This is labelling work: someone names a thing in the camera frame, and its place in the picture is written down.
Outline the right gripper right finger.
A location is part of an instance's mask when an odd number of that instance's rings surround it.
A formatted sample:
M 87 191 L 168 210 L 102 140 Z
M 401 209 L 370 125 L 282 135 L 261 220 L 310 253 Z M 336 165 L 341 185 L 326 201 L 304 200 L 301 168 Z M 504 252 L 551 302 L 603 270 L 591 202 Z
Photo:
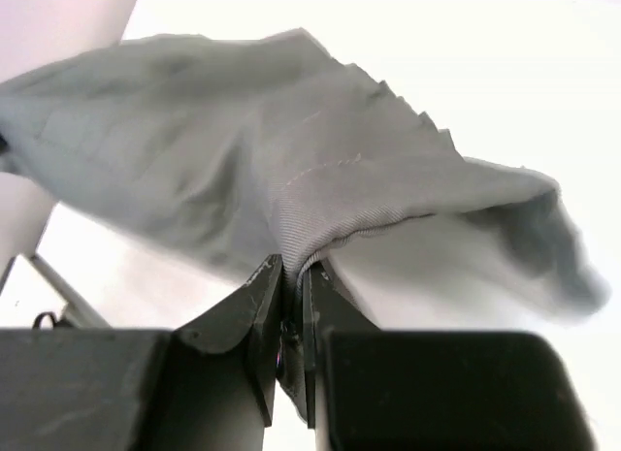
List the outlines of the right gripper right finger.
M 307 422 L 320 450 L 592 450 L 567 370 L 543 338 L 385 331 L 320 265 L 303 277 Z

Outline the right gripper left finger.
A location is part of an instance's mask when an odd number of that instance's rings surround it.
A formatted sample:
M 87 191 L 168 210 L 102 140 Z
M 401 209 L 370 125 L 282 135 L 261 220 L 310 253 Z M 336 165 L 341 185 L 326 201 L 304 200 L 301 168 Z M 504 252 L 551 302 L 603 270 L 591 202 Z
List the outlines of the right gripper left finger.
M 5 450 L 259 450 L 272 424 L 281 261 L 174 331 L 82 329 L 14 258 L 1 277 Z

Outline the grey pleated skirt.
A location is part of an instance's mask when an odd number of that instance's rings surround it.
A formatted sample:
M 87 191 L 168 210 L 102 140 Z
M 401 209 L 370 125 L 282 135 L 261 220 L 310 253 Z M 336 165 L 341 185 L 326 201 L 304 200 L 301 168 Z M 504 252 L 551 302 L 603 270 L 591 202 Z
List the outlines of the grey pleated skirt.
M 291 291 L 330 248 L 457 216 L 586 312 L 605 294 L 557 183 L 463 157 L 450 134 L 308 32 L 160 35 L 4 81 L 1 168 L 203 264 L 278 253 Z

